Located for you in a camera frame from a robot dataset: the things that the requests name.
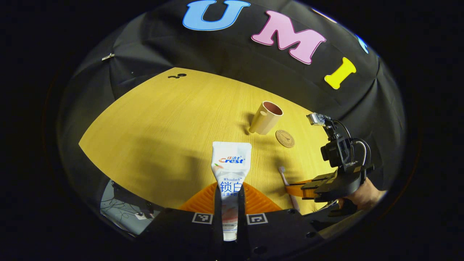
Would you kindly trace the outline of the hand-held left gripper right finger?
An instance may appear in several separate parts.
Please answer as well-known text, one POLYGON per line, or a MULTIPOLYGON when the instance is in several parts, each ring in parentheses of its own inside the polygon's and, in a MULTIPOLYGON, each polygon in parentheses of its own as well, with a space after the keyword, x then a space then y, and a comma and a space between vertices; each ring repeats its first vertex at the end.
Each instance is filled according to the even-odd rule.
POLYGON ((241 256, 298 256, 324 241, 295 209, 251 214, 246 183, 238 194, 237 251, 241 256))

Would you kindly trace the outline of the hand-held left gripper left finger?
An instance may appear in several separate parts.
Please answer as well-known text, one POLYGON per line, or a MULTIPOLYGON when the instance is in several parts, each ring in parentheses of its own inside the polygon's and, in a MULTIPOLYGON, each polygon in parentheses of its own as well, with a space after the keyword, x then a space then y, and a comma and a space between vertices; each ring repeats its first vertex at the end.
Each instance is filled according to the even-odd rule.
POLYGON ((165 208, 144 230, 144 245, 157 255, 219 255, 223 244, 217 182, 181 209, 165 208))

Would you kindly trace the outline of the white toothbrush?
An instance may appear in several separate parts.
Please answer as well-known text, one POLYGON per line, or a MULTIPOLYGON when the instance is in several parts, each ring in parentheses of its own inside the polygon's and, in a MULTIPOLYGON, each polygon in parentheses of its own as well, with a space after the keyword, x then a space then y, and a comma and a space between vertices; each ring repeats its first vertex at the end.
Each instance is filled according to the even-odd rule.
MULTIPOLYGON (((279 171, 279 173, 280 173, 280 175, 281 175, 281 178, 282 178, 282 180, 283 180, 284 185, 285 185, 286 187, 289 186, 290 184, 287 182, 286 177, 285 177, 285 167, 280 166, 280 167, 278 168, 278 171, 279 171)), ((296 197, 295 197, 294 195, 290 194, 290 193, 288 193, 288 195, 289 195, 289 197, 290 197, 290 199, 291 199, 293 208, 294 208, 296 211, 300 212, 300 207, 299 207, 299 204, 298 204, 298 201, 297 201, 296 197)))

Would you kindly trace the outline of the round cork coaster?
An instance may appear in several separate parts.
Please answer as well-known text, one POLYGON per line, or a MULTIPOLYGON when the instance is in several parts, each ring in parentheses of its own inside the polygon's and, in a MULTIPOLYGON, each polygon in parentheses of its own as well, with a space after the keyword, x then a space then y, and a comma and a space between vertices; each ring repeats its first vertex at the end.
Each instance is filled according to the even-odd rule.
POLYGON ((275 132, 277 141, 286 148, 292 148, 295 146, 294 138, 285 130, 279 129, 275 132))

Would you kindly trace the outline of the white toothpaste tube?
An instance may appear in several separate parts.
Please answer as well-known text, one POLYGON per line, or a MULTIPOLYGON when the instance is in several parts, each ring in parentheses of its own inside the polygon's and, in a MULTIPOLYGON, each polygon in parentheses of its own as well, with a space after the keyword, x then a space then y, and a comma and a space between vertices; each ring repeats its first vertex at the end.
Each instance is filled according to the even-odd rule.
POLYGON ((239 192, 251 168, 251 152, 250 143, 214 141, 212 144, 211 169, 219 189, 226 242, 237 240, 239 192))

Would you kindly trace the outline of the beige cup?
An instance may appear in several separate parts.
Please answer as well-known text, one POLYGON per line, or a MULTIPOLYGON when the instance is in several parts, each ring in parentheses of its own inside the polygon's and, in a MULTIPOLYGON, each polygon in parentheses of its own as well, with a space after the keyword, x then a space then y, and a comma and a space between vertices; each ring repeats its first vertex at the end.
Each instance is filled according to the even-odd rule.
POLYGON ((267 135, 283 114, 283 110, 275 103, 262 102, 253 116, 248 132, 267 135))

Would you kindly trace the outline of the black backdrop cloth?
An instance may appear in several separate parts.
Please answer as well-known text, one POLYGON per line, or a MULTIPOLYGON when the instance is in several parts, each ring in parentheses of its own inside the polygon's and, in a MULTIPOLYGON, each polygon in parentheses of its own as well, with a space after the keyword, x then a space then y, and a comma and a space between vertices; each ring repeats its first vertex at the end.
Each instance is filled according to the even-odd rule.
POLYGON ((237 19, 228 28, 193 31, 182 19, 194 1, 171 0, 125 23, 86 51, 65 87, 56 120, 58 150, 72 188, 85 203, 95 210, 109 179, 78 147, 79 139, 113 102, 174 67, 242 81, 341 120, 370 144, 373 184, 381 190, 393 185, 406 142, 406 116, 399 86, 373 47, 294 0, 243 0, 250 6, 235 11, 237 19), (326 38, 312 64, 252 41, 267 10, 288 16, 297 32, 313 29, 326 38), (101 61, 110 53, 115 56, 101 61))

